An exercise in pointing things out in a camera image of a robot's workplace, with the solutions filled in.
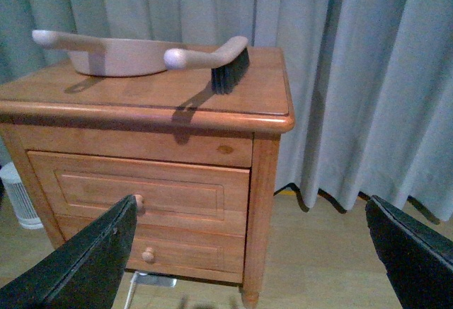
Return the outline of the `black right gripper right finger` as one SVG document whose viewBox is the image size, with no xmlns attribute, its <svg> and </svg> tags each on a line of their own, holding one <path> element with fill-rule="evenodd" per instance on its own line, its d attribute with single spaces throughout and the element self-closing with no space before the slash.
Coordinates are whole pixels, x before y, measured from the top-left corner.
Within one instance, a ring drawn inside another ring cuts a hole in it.
<svg viewBox="0 0 453 309">
<path fill-rule="evenodd" d="M 452 307 L 452 241 L 384 199 L 367 202 L 374 249 L 403 308 Z"/>
</svg>

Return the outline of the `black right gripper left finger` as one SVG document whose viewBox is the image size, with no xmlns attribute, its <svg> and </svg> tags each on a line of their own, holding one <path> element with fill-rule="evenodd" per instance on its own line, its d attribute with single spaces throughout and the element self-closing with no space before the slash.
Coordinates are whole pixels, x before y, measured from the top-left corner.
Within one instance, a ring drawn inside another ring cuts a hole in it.
<svg viewBox="0 0 453 309">
<path fill-rule="evenodd" d="M 1 288 L 2 308 L 111 308 L 129 259 L 137 201 L 128 195 Z"/>
</svg>

